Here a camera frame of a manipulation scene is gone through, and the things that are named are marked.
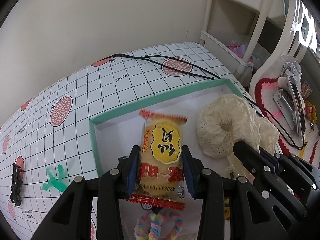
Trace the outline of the cream lace scrunchie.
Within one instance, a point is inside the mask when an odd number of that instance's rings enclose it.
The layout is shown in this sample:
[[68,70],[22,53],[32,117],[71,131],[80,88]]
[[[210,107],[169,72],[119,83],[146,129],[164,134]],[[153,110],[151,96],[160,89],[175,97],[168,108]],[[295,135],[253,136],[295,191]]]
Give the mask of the cream lace scrunchie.
[[268,118],[259,117],[247,101],[235,94],[218,97],[199,113],[198,143],[205,155],[223,158],[244,141],[256,151],[274,154],[279,131]]

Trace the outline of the yellow snack packet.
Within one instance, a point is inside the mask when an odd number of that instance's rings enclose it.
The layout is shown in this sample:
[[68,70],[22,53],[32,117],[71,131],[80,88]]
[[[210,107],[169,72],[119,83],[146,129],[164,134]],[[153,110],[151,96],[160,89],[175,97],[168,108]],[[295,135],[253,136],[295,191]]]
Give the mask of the yellow snack packet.
[[182,140],[188,118],[148,109],[139,115],[145,123],[136,185],[128,201],[184,210]]

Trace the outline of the black claw hair clip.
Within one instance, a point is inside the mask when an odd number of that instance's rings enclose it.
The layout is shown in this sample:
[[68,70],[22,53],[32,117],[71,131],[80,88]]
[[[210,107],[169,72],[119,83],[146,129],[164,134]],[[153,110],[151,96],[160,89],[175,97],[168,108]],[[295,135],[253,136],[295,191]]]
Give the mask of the black claw hair clip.
[[21,166],[17,164],[13,164],[13,173],[11,176],[11,202],[15,204],[15,206],[20,206],[22,202],[22,198],[20,196],[21,186],[23,184],[23,174],[24,171]]

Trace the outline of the yellow sunflower fidget spinner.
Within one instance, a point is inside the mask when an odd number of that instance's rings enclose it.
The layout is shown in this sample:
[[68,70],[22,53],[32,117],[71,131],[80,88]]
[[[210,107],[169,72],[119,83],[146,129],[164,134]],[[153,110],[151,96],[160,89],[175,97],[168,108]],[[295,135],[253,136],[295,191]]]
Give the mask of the yellow sunflower fidget spinner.
[[226,221],[230,221],[230,204],[229,198],[224,198],[224,218]]

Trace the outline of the black toy car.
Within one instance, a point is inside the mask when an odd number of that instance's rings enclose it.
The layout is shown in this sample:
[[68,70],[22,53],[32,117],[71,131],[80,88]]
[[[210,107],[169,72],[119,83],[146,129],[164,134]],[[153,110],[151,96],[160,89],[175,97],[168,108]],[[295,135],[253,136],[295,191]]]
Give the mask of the black toy car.
[[141,203],[140,205],[143,210],[152,211],[155,214],[159,213],[159,211],[161,211],[161,209],[162,209],[162,207],[152,206],[151,204],[147,204],[147,203]]

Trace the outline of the crocheted red pink mat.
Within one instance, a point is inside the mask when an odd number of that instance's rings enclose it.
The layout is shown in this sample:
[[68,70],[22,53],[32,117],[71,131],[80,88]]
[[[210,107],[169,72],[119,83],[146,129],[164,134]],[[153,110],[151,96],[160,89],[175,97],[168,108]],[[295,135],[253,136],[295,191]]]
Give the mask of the crocheted red pink mat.
[[289,144],[296,144],[302,146],[303,141],[300,139],[294,129],[291,129],[285,120],[281,110],[275,103],[273,96],[279,90],[277,79],[263,78],[258,81],[255,86],[255,100],[259,106],[264,107],[270,112],[263,111],[263,114],[281,130],[279,136],[279,146],[284,155],[293,153],[315,167],[319,167],[319,130],[315,125],[310,126],[310,121],[305,119],[305,142],[307,145],[302,149],[298,150],[291,147]]

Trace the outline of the grey phone stand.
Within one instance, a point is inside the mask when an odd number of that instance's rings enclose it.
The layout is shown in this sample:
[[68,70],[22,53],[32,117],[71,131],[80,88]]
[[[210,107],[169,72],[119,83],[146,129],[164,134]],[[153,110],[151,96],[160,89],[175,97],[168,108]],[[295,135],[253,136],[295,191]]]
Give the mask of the grey phone stand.
[[288,96],[283,89],[278,89],[273,95],[273,100],[280,109],[289,128],[294,130],[296,127],[296,114],[293,104],[289,101]]

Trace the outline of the green shallow tray box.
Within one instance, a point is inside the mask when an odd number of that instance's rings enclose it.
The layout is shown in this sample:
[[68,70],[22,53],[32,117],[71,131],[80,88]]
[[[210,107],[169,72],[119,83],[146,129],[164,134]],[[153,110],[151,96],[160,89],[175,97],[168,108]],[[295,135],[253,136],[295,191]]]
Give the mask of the green shallow tray box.
[[199,82],[126,103],[96,116],[89,127],[100,172],[118,167],[138,146],[129,185],[119,202],[125,239],[135,238],[135,226],[148,239],[147,209],[152,201],[165,212],[181,214],[181,239],[196,238],[202,201],[188,192],[183,146],[223,177],[253,180],[236,159],[233,145],[242,140],[257,151],[273,153],[279,139],[276,127],[257,116],[227,79]]

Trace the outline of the white grid tablecloth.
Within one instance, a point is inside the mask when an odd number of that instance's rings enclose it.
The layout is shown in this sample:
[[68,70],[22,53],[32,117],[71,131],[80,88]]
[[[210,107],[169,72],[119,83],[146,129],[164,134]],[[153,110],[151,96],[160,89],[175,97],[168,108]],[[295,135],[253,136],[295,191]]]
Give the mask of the white grid tablecloth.
[[[63,181],[97,176],[89,120],[124,103],[198,83],[214,73],[245,93],[234,75],[194,42],[131,51],[127,58],[93,63],[28,100],[1,127],[1,213],[19,239],[30,239],[60,192],[42,191],[61,164]],[[11,202],[13,164],[24,171],[20,206]]]

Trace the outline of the smartphone on stand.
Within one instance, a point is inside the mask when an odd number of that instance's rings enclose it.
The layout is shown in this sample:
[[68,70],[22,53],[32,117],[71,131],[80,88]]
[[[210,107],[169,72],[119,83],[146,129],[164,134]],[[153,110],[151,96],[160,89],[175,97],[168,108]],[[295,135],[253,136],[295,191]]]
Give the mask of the smartphone on stand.
[[303,104],[299,96],[298,88],[292,77],[286,77],[287,85],[293,101],[293,116],[296,123],[297,135],[302,139],[305,134],[305,119]]

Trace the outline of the crumpled white paper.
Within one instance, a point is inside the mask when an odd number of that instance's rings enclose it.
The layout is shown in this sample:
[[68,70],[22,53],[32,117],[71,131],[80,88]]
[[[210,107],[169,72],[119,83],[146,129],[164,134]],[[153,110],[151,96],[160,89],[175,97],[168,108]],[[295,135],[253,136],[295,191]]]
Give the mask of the crumpled white paper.
[[301,81],[302,69],[300,64],[297,61],[285,62],[283,65],[283,71],[281,74],[283,77],[289,77],[298,84]]

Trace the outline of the white bedside shelf unit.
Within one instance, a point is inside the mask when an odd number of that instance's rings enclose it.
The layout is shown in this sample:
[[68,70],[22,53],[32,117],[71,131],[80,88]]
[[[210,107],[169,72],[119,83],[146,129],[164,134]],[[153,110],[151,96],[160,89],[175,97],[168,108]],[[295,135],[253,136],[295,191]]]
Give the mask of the white bedside shelf unit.
[[287,56],[317,50],[316,22],[302,0],[207,0],[201,43],[245,87]]

